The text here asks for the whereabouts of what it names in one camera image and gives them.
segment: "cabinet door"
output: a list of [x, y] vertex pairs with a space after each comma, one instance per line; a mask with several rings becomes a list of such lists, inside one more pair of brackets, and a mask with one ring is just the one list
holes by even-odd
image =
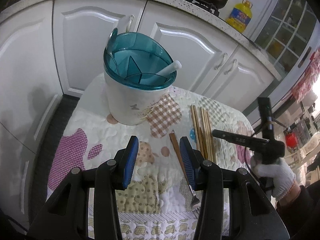
[[24, 227], [35, 154], [0, 124], [0, 207]]
[[36, 152], [61, 96], [45, 1], [0, 25], [0, 123]]
[[237, 46], [212, 25], [150, 1], [138, 32], [159, 42], [173, 60], [181, 62], [182, 69], [177, 72], [173, 85], [198, 94], [203, 94]]
[[114, 28], [135, 32], [145, 0], [56, 0], [53, 42], [63, 92], [80, 97], [103, 69], [103, 50]]
[[273, 79], [272, 74], [239, 45], [204, 95], [243, 111]]

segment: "pink checkered patch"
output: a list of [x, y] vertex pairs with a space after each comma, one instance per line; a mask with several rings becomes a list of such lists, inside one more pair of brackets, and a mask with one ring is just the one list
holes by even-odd
[[[72, 168], [79, 167], [85, 170], [83, 158], [87, 145], [87, 135], [80, 128], [71, 136], [61, 137], [49, 174], [48, 187], [50, 189], [55, 190]], [[101, 150], [102, 144], [94, 146], [89, 151], [87, 159], [94, 158]]]
[[178, 123], [181, 117], [180, 106], [169, 94], [164, 94], [147, 116], [147, 120], [151, 125], [151, 136], [155, 138], [165, 136], [169, 127], [174, 123]]

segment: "cabinet handle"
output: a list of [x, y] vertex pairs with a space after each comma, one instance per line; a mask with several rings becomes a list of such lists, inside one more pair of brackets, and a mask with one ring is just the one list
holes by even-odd
[[215, 66], [214, 70], [217, 70], [218, 68], [220, 68], [222, 65], [224, 65], [224, 64], [226, 63], [226, 61], [227, 61], [227, 56], [228, 56], [227, 53], [223, 53], [223, 55], [222, 55], [222, 60], [221, 60], [220, 64], [217, 65], [217, 66]]
[[232, 67], [229, 69], [229, 70], [227, 70], [227, 71], [225, 71], [225, 75], [228, 75], [231, 71], [233, 71], [236, 67], [238, 66], [238, 61], [235, 59], [234, 61], [233, 61], [233, 64], [232, 64]]
[[134, 15], [131, 15], [130, 18], [129, 18], [129, 22], [128, 22], [127, 28], [125, 29], [126, 33], [129, 32], [129, 30], [130, 30], [133, 18], [134, 18]]
[[21, 213], [24, 214], [25, 206], [24, 206], [24, 188], [26, 184], [27, 172], [28, 172], [29, 161], [26, 161], [24, 164], [22, 180], [20, 184], [20, 210]]

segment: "red object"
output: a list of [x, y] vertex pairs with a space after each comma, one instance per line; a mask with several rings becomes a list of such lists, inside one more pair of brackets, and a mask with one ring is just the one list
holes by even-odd
[[285, 143], [290, 148], [295, 148], [298, 145], [298, 138], [296, 137], [295, 133], [289, 133], [285, 136]]

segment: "polka dot fabric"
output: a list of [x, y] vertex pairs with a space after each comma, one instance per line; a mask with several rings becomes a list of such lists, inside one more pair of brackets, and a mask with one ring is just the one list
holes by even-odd
[[[164, 125], [155, 127], [148, 120], [135, 126], [123, 125], [110, 114], [104, 77], [99, 75], [82, 95], [61, 138], [50, 171], [48, 196], [71, 168], [87, 170], [98, 167], [113, 158], [119, 149], [125, 148], [131, 135], [136, 135], [139, 152], [131, 183], [125, 191], [116, 192], [123, 239], [193, 239], [196, 219], [189, 208], [192, 196], [169, 133], [174, 130], [178, 140], [187, 136], [192, 147], [196, 148], [192, 139], [194, 133], [191, 133], [192, 104], [198, 111], [201, 106], [208, 110], [212, 129], [241, 134], [249, 134], [253, 129], [241, 112], [195, 93], [172, 86], [166, 98], [178, 116], [176, 122], [163, 123], [160, 120], [159, 123]], [[167, 110], [164, 107], [159, 111], [164, 113]], [[236, 170], [244, 167], [244, 154], [234, 144], [214, 139], [214, 152], [221, 168]], [[89, 195], [90, 236], [94, 235], [93, 200], [94, 192]], [[228, 232], [228, 202], [225, 194], [224, 235]]]

